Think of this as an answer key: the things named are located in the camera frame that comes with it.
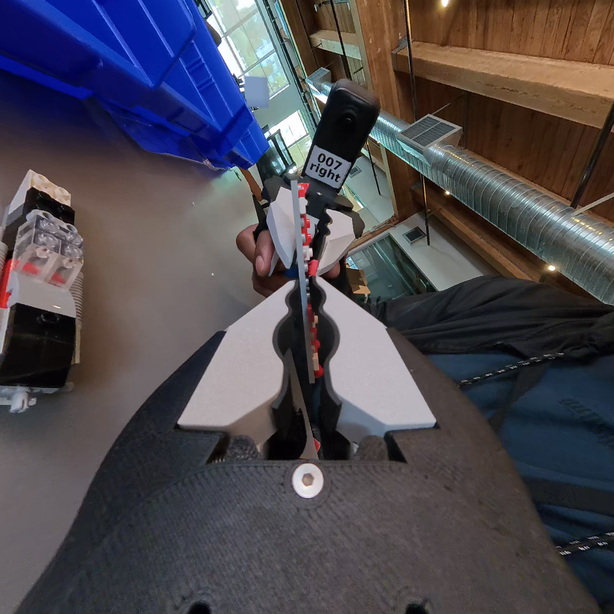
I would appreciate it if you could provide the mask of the person's right hand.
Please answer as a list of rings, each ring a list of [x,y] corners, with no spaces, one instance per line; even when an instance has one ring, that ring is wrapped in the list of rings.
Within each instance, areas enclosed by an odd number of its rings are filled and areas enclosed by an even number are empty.
[[[278,262],[275,271],[271,276],[270,272],[272,257],[274,253],[274,243],[268,230],[262,230],[257,239],[254,232],[257,224],[248,226],[236,237],[236,245],[240,252],[252,264],[252,285],[257,294],[265,298],[275,293],[284,286],[290,279],[283,273],[285,268],[282,262]],[[346,272],[346,256],[340,259],[322,278],[326,279],[344,295],[351,295],[351,288]]]

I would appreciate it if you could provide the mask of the grey red toy brick plate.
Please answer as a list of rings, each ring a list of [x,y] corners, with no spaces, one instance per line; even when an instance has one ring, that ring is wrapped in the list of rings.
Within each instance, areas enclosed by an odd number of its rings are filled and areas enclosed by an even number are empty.
[[[316,367],[314,366],[314,352],[311,343],[311,320],[309,316],[309,295],[308,295],[308,264],[306,255],[309,253],[309,245],[305,245],[306,239],[303,238],[303,218],[301,213],[300,197],[298,193],[298,181],[290,181],[290,191],[292,195],[292,208],[294,213],[294,231],[295,231],[295,250],[296,250],[296,267],[298,273],[298,287],[301,301],[301,315],[303,322],[304,343],[306,349],[306,369],[308,373],[308,381],[313,385],[316,381]]]

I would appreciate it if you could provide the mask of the silver metal air duct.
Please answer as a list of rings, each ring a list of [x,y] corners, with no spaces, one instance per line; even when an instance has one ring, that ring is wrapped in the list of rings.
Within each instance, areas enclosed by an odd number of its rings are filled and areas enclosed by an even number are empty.
[[[458,147],[432,146],[422,155],[407,151],[397,142],[397,133],[409,125],[380,111],[371,135],[595,299],[613,304],[612,226]]]

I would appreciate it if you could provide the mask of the large paned window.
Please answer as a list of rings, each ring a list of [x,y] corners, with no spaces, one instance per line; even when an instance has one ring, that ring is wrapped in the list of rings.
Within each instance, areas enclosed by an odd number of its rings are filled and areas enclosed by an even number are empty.
[[[288,88],[288,79],[255,1],[206,1],[206,19],[221,37],[220,54],[242,85],[244,78],[263,77],[273,98]]]

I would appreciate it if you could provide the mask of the person's torso in blue hoodie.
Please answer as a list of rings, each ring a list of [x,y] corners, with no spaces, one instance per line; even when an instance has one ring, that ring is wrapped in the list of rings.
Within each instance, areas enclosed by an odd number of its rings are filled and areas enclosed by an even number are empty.
[[[454,382],[520,361],[501,352],[431,354]],[[523,479],[548,480],[613,495],[613,355],[586,362],[548,361],[541,380],[509,411],[499,438]],[[516,372],[462,387],[485,418],[513,392]],[[556,546],[613,533],[613,516],[536,504]],[[563,557],[604,613],[613,613],[613,546]]]

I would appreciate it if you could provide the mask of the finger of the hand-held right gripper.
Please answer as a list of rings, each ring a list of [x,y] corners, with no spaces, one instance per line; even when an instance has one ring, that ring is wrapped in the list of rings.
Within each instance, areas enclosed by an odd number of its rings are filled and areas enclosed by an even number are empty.
[[[324,239],[324,251],[318,260],[317,274],[325,274],[338,264],[356,239],[352,217],[345,213],[329,213],[331,222]]]
[[[271,202],[266,215],[268,230],[274,243],[268,276],[281,261],[287,271],[292,267],[296,256],[295,212],[291,189],[281,187],[276,199]]]

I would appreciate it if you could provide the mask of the black white toy brick vehicle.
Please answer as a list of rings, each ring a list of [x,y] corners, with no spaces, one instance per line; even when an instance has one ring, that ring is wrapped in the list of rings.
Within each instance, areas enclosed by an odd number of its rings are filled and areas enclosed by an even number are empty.
[[[71,194],[29,170],[1,220],[1,405],[70,388],[80,362],[85,242]]]

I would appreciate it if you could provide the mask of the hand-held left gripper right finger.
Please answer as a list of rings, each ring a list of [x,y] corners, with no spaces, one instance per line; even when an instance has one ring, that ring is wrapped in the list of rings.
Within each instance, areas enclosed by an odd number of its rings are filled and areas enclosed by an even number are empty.
[[[436,424],[387,327],[328,281],[311,285],[319,376],[313,425],[321,458],[350,458],[365,437]]]

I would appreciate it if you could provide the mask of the black steel pole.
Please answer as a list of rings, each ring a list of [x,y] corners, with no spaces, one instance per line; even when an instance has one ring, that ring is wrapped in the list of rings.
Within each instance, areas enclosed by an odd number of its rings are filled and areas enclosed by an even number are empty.
[[[599,132],[598,138],[595,142],[592,152],[580,176],[578,185],[574,191],[573,198],[571,199],[571,205],[570,205],[572,209],[577,209],[580,204],[583,194],[587,188],[587,185],[594,173],[597,162],[599,161],[603,148],[605,147],[607,143],[612,127],[613,127],[613,104],[610,107],[610,111],[608,112],[606,116],[606,119]]]

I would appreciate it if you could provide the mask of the duct vent grille box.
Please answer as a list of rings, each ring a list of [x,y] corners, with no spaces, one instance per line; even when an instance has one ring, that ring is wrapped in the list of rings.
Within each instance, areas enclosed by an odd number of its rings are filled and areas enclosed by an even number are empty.
[[[397,133],[397,142],[407,151],[423,154],[432,146],[457,147],[463,128],[457,124],[427,114]]]

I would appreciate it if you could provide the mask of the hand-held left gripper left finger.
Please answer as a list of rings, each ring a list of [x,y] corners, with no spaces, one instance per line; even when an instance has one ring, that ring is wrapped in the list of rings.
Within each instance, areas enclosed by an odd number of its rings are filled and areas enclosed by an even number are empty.
[[[272,406],[286,389],[284,356],[296,339],[291,280],[229,326],[186,404],[184,430],[250,437],[262,446],[276,432]]]

